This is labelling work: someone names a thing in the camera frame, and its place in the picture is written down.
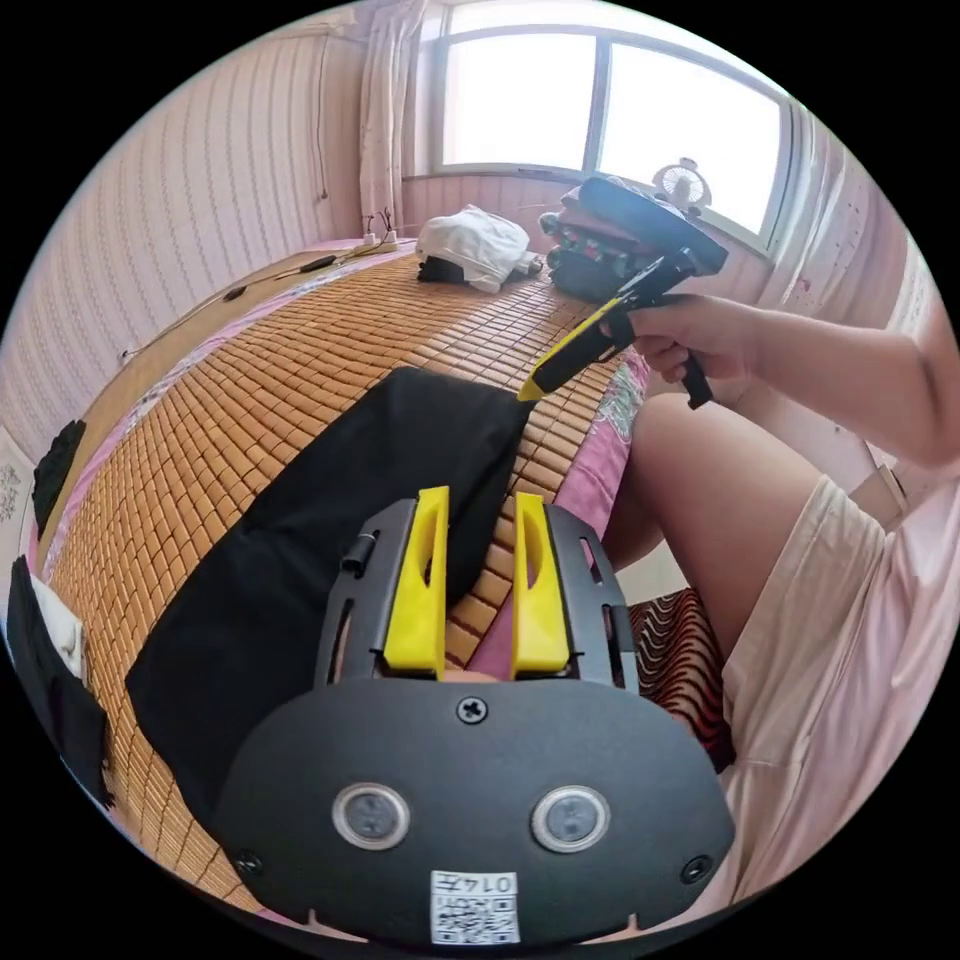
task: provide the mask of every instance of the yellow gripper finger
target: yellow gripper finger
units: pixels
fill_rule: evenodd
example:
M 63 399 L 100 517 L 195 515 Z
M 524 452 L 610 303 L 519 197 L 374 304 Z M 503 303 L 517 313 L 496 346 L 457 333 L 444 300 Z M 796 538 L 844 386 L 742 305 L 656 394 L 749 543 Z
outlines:
M 520 674 L 562 671 L 570 659 L 560 577 L 543 500 L 516 496 L 513 573 L 513 664 Z
M 383 648 L 391 670 L 443 678 L 449 522 L 449 488 L 421 490 Z

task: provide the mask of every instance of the knee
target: knee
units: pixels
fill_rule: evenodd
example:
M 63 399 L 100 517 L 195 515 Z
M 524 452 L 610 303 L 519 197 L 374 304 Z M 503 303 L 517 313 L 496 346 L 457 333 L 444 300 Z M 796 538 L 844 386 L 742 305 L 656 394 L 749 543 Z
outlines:
M 671 483 L 678 468 L 685 469 L 694 434 L 700 428 L 682 394 L 665 393 L 645 401 L 633 424 L 630 461 L 644 487 Z
M 674 445 L 679 434 L 693 426 L 693 411 L 686 396 L 661 393 L 645 401 L 633 423 L 631 450 L 641 454 L 657 454 Z

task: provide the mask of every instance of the power strip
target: power strip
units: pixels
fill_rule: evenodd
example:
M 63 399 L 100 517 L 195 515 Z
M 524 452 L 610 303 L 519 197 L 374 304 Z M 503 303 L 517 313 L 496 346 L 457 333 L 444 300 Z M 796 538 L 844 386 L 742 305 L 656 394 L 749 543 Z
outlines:
M 400 244 L 396 241 L 393 243 L 361 243 L 354 247 L 347 256 L 351 259 L 353 257 L 368 257 L 372 253 L 395 253 L 399 249 Z

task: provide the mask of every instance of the black cloth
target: black cloth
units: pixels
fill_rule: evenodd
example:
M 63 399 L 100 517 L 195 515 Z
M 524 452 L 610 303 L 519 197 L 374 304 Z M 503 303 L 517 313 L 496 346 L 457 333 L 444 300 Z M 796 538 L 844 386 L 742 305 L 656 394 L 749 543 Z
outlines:
M 571 250 L 550 251 L 550 279 L 563 293 L 587 303 L 606 303 L 617 295 L 624 281 L 604 263 Z
M 197 565 L 127 689 L 201 825 L 245 738 L 312 688 L 340 559 L 370 517 L 449 486 L 448 603 L 470 590 L 530 409 L 499 388 L 395 370 L 301 451 Z
M 527 277 L 536 276 L 541 269 L 542 265 L 538 265 L 537 262 L 534 261 L 534 266 L 529 273 L 521 273 L 519 270 L 514 270 L 504 282 L 514 283 L 517 280 L 525 280 Z M 420 264 L 420 269 L 417 271 L 417 279 L 421 283 L 467 282 L 463 276 L 463 267 L 456 263 L 451 263 L 449 260 L 444 260 L 442 257 L 427 257 L 427 259 Z
M 463 267 L 440 257 L 427 257 L 420 264 L 417 279 L 421 283 L 466 283 Z
M 86 429 L 83 420 L 71 420 L 54 438 L 33 471 L 33 510 L 37 516 L 38 535 L 43 533 L 50 519 Z
M 14 669 L 47 736 L 83 788 L 109 806 L 113 798 L 103 781 L 107 715 L 57 653 L 24 557 L 14 561 L 11 571 L 7 642 Z

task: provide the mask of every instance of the wire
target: wire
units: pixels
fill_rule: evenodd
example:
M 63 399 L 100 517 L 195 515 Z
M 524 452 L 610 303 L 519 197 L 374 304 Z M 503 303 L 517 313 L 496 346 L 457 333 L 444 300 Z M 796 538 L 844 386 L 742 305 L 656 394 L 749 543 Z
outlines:
M 327 200 L 327 171 L 323 162 L 323 66 L 327 59 L 327 45 L 330 43 L 330 37 L 327 36 L 323 41 L 323 49 L 320 51 L 320 68 L 317 71 L 317 157 L 320 160 L 320 199 Z

